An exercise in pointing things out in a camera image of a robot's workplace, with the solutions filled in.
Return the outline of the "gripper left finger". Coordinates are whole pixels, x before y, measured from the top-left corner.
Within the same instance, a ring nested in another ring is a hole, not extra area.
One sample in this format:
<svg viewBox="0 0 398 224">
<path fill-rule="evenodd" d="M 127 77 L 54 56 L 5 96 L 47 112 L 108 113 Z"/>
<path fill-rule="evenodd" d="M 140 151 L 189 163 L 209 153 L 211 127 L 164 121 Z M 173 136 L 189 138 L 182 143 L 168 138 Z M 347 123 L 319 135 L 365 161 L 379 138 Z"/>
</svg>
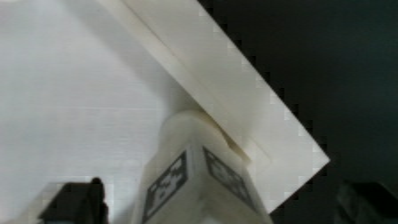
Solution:
<svg viewBox="0 0 398 224">
<path fill-rule="evenodd" d="M 97 177 L 67 182 L 38 215 L 40 224 L 108 224 L 104 185 Z"/>
</svg>

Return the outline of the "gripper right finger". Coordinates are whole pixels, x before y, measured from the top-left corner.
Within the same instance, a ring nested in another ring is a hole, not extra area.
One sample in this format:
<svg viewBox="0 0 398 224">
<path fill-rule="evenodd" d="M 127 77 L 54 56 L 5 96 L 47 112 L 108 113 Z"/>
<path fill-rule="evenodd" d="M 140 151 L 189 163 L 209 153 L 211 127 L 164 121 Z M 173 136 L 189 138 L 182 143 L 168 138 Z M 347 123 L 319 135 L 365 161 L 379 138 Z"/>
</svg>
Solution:
<svg viewBox="0 0 398 224">
<path fill-rule="evenodd" d="M 378 182 L 344 181 L 335 200 L 333 224 L 398 224 L 398 196 Z"/>
</svg>

